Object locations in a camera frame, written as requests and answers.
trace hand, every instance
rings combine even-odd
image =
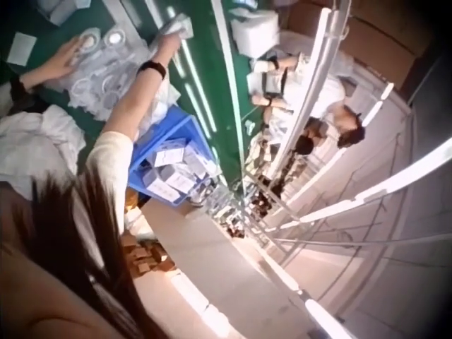
[[[70,63],[83,42],[84,39],[73,37],[63,44],[55,55],[40,67],[40,72],[45,80],[58,79],[73,72],[74,67]]]
[[[181,38],[179,36],[179,33],[176,32],[168,35],[163,35],[159,45],[160,49],[164,49],[174,55],[174,53],[176,53],[177,50],[181,47]]]
[[[179,33],[163,35],[160,38],[159,48],[153,59],[166,67],[180,47],[181,38]]]

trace black wristband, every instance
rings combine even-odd
[[[154,62],[152,60],[149,60],[142,64],[138,69],[137,74],[140,73],[141,71],[144,71],[145,69],[155,69],[158,73],[160,73],[162,79],[165,79],[165,76],[167,75],[167,70],[165,69],[165,67],[163,67],[162,64]]]
[[[25,90],[25,87],[20,81],[20,78],[18,76],[14,76],[9,83],[11,84],[11,99],[13,102],[17,102],[19,100],[22,100],[24,97],[28,95],[27,91]]]

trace white t-shirt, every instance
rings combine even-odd
[[[297,100],[299,100],[299,92],[302,82],[302,73],[298,71],[290,71],[287,74],[287,81],[285,84],[284,100],[289,104],[293,105]],[[267,80],[267,90],[274,91],[275,88],[280,88],[282,74],[281,72],[272,73],[272,76],[268,77]],[[345,89],[342,83],[335,76],[330,76],[325,80],[319,97],[311,110],[310,117],[322,119],[328,113],[328,108],[336,103],[345,99]],[[270,121],[268,122],[270,134],[272,136],[269,140],[270,144],[281,143],[283,136],[287,132],[289,126],[293,123],[292,113],[287,112],[283,109],[272,108],[272,115]]]
[[[266,90],[269,92],[280,93],[282,78],[282,72],[268,73]],[[283,98],[291,107],[298,103],[303,78],[303,73],[300,71],[289,71],[287,73]],[[328,75],[310,116],[321,119],[330,105],[344,99],[345,89],[339,78]]]
[[[119,132],[110,131],[100,135],[86,160],[87,169],[97,165],[106,192],[114,197],[114,209],[120,234],[124,231],[124,204],[132,150],[133,143],[129,137]],[[96,262],[103,266],[103,260],[95,241],[88,214],[77,197],[74,199],[73,216],[88,251]]]

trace wristwatch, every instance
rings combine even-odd
[[[137,74],[140,73],[141,71],[144,71],[145,69],[155,69],[158,73],[160,73],[162,79],[165,79],[165,76],[167,75],[167,70],[165,69],[165,67],[163,67],[161,63],[154,62],[152,60],[149,60],[142,64],[138,69]]]

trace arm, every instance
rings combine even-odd
[[[178,34],[164,36],[160,48],[152,60],[167,68],[179,46],[180,38]],[[129,91],[113,109],[112,115],[102,132],[119,132],[132,141],[138,131],[138,125],[148,111],[162,80],[162,76],[155,69],[141,71]]]
[[[164,36],[153,61],[166,67],[179,45],[178,35]],[[124,231],[124,201],[133,150],[132,140],[161,82],[162,76],[154,69],[146,69],[138,74],[127,94],[113,109],[86,161],[88,169],[97,166],[106,190],[114,195],[120,233]]]
[[[43,65],[21,75],[19,81],[25,90],[31,91],[35,86],[45,81],[61,78],[72,72],[73,67],[68,66],[68,64],[82,43],[83,41],[78,37],[73,38],[63,44],[56,54]],[[12,106],[11,84],[5,83],[0,86],[0,117],[6,116]]]

